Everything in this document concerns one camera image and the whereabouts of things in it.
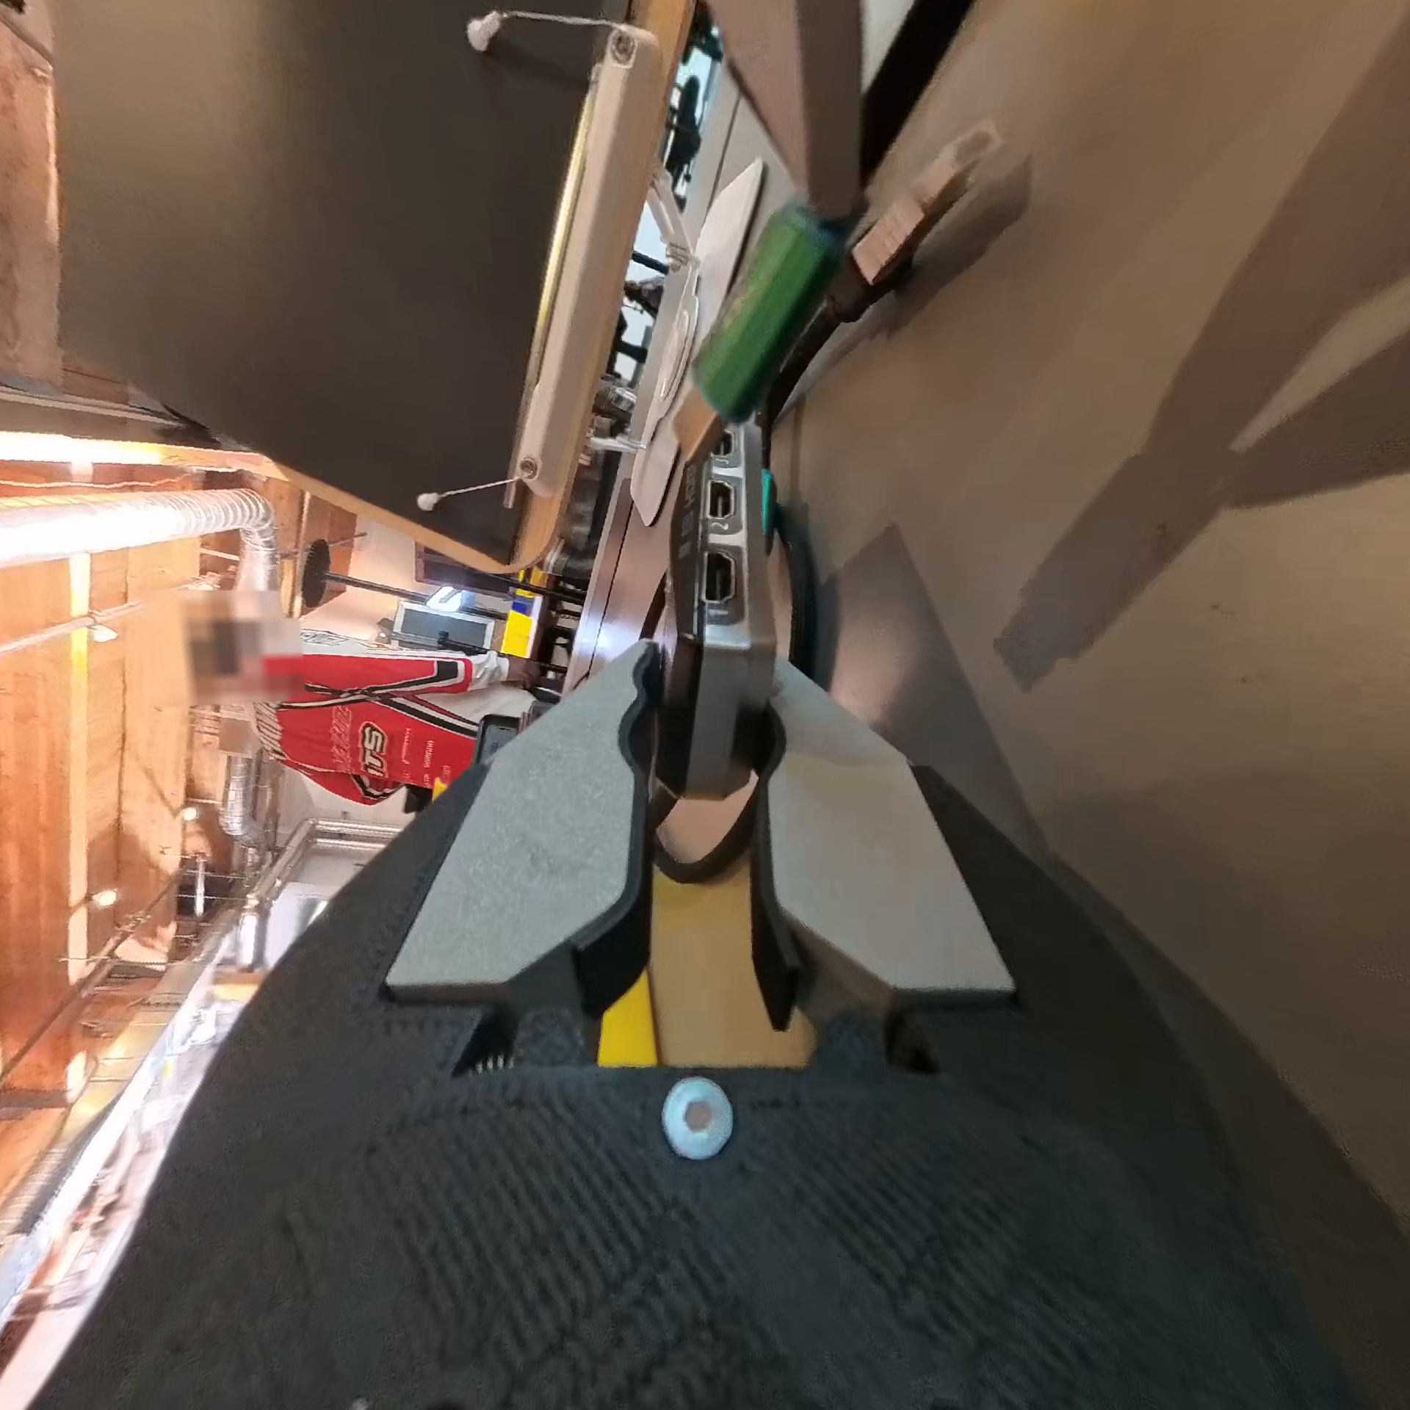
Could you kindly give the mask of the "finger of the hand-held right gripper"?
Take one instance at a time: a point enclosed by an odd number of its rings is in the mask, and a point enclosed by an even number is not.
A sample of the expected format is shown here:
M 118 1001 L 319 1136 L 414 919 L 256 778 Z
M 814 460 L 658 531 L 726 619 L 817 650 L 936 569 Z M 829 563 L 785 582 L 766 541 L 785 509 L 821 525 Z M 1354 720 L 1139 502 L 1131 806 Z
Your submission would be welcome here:
M 865 79 L 862 2 L 710 1 L 726 67 L 824 221 L 862 209 L 876 170 L 959 35 L 958 1 L 909 2 Z

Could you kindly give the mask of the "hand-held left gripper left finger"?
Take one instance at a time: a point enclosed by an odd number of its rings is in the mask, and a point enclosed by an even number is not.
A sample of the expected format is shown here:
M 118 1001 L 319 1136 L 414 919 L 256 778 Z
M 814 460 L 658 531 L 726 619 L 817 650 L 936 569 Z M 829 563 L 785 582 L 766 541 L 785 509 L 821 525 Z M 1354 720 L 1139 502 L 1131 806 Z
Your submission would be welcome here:
M 598 1019 L 642 976 L 658 650 L 635 643 L 478 776 L 387 973 L 401 1001 Z

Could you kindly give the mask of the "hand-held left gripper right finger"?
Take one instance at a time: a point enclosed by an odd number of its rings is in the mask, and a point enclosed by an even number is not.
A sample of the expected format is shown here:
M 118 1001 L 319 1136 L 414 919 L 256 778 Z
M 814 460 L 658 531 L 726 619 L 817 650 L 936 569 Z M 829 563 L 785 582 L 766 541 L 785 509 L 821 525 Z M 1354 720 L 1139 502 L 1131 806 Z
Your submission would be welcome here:
M 751 960 L 771 1024 L 990 1007 L 1017 985 L 909 760 L 789 660 L 754 792 Z

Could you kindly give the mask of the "yellow plastic bin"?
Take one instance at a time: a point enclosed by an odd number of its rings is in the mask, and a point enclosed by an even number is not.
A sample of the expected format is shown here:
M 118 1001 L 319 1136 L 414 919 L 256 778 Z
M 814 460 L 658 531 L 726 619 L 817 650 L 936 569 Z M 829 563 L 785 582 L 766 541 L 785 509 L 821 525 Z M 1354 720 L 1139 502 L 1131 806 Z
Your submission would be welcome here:
M 817 1033 L 804 1014 L 774 1029 L 752 960 L 748 867 L 699 883 L 655 875 L 648 966 L 605 1013 L 604 1067 L 804 1067 Z

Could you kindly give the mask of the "black HDMI switch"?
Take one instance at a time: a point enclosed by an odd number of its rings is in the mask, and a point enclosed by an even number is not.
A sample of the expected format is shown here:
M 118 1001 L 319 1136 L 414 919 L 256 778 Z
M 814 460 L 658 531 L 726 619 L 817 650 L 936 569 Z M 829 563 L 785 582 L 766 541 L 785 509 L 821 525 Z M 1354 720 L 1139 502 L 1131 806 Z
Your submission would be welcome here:
M 751 778 L 779 654 L 767 566 L 767 465 L 757 421 L 689 468 L 664 572 L 655 775 L 677 800 Z

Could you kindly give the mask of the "black floor lamp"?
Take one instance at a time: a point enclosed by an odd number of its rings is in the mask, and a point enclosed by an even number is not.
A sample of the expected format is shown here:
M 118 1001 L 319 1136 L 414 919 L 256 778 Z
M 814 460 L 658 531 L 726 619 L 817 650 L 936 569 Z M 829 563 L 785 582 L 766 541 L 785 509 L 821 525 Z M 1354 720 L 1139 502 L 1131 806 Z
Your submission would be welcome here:
M 438 590 L 488 591 L 497 596 L 511 596 L 520 585 L 514 574 L 486 572 L 467 566 L 425 546 L 416 547 L 416 566 L 422 572 L 417 578 L 425 590 L 394 585 L 378 579 L 337 572 L 332 563 L 334 544 L 326 538 L 315 538 L 301 560 L 300 591 L 306 607 L 313 609 L 326 599 L 329 587 L 366 590 L 397 599 L 428 603 Z

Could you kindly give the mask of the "silver ventilation duct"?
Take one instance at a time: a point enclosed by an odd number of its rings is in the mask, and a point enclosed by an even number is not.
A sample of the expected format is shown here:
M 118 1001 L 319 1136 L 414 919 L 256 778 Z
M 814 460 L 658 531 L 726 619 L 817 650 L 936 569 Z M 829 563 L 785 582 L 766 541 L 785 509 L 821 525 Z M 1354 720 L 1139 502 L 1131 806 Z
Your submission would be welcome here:
M 69 600 L 68 560 L 234 532 L 235 590 L 275 622 L 279 591 L 273 505 L 250 488 L 58 491 L 3 497 L 3 623 L 49 625 Z

